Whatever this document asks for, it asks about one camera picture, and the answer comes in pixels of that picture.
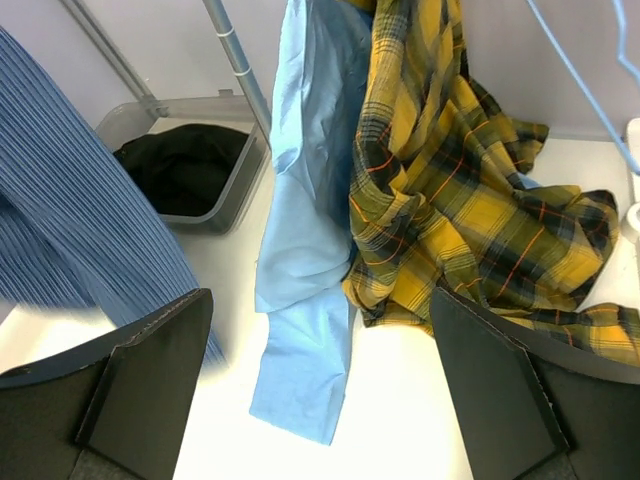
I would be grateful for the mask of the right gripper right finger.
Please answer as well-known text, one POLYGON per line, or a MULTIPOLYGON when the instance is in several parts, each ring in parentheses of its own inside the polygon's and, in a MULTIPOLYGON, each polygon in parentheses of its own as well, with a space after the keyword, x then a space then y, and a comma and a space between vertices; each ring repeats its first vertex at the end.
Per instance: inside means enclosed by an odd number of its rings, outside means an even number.
POLYGON ((527 353, 444 289, 435 340, 476 479, 568 479, 568 442, 527 353))

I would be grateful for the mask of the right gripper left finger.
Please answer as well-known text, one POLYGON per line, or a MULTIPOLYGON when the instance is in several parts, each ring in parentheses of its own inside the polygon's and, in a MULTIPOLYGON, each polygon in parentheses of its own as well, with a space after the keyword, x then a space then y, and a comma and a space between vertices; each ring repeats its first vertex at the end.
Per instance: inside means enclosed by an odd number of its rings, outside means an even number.
POLYGON ((212 313, 210 290, 194 290, 113 349, 76 437, 75 478, 173 477, 212 313))

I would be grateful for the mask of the dark blue checked shirt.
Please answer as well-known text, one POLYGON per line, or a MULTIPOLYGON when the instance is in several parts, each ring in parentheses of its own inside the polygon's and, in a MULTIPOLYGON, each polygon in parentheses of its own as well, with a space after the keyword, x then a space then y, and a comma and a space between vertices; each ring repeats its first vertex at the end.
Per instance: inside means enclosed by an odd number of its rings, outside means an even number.
POLYGON ((194 290, 151 204, 47 72, 1 36, 1 297, 134 322, 194 290))

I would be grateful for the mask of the black shirt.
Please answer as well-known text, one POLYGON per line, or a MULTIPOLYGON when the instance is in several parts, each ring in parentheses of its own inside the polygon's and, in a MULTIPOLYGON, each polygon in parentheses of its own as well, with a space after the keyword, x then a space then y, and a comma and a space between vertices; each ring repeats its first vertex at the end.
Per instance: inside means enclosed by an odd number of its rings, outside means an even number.
POLYGON ((143 135, 113 155, 158 213, 195 217, 214 207, 247 139, 231 128, 192 123, 143 135))

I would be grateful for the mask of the blue hanger for checked shirt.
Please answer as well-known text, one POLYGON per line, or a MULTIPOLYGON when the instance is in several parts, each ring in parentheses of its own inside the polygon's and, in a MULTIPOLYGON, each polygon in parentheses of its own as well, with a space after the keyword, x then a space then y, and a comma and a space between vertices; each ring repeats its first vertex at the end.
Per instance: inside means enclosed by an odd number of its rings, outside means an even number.
POLYGON ((616 145, 629 170, 639 173, 639 3, 551 1, 547 12, 527 3, 565 71, 616 145))

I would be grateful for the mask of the yellow plaid shirt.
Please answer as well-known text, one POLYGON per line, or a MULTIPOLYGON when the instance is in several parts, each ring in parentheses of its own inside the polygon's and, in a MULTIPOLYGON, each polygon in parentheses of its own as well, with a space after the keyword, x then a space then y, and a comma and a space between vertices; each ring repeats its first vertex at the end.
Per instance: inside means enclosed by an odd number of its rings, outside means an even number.
POLYGON ((354 139, 343 288, 366 326, 432 330, 443 286, 507 320, 639 362, 639 315, 583 302, 619 232, 606 190, 526 188, 548 128, 506 115, 469 74, 456 1, 367 1, 366 95, 354 139))

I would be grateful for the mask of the light blue shirt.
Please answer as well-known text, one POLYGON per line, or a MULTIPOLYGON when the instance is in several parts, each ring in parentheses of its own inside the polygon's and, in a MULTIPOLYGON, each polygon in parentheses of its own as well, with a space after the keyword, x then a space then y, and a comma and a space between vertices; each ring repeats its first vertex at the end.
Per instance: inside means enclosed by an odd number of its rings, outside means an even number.
POLYGON ((355 256, 348 195, 371 27, 344 1, 289 2, 273 90, 275 182, 255 284, 269 333, 250 412, 322 445, 351 361, 356 310, 341 283, 355 256))

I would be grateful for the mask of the metal clothes rack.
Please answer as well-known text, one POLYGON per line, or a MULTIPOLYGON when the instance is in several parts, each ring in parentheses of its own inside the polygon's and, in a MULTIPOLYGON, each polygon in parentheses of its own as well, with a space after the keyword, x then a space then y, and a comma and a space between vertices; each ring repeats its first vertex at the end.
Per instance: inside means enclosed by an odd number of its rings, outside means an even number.
MULTIPOLYGON (((628 21, 621 1, 611 3, 617 24, 616 40, 616 61, 634 79, 639 81, 639 68, 629 60, 626 54, 628 21)), ((227 59, 233 70, 233 74, 238 80, 240 87, 248 100, 249 106, 258 120, 258 124, 263 132, 268 133, 271 129, 271 111, 267 101, 259 87, 256 77, 252 71, 246 54, 241 46, 240 40, 230 21, 224 4, 221 1, 206 1, 204 6, 209 14, 211 23, 216 32, 227 59)), ((551 28, 544 19, 537 4, 530 1, 528 6, 533 13, 537 23, 544 31, 549 43, 554 48, 557 56, 564 64, 575 84, 595 112, 599 121, 604 126, 609 137, 617 147, 622 158, 629 169, 629 182, 631 188, 632 205, 627 210, 622 224, 622 233, 630 242, 639 241, 639 119, 631 119, 626 126, 626 135, 621 136, 614 128, 612 121, 599 104, 592 91, 589 89, 584 79, 566 54, 559 41, 552 33, 551 28)))

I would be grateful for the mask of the clear plastic storage bin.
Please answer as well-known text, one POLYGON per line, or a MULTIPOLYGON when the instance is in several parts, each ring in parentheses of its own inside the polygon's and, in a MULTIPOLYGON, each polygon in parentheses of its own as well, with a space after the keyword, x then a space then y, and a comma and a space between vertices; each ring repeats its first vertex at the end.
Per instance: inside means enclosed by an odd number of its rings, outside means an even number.
POLYGON ((96 132, 171 228, 224 235, 239 221, 267 153, 241 95, 130 102, 96 132))

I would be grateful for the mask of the left aluminium frame post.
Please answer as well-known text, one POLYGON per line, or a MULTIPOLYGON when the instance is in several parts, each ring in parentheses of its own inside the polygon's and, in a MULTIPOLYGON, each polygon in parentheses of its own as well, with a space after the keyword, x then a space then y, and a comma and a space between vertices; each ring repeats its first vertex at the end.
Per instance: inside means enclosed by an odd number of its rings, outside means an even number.
POLYGON ((147 115, 153 120, 166 117, 166 107, 147 87, 145 81, 126 59, 85 2, 81 0, 60 0, 60 3, 88 36, 129 92, 141 104, 147 115))

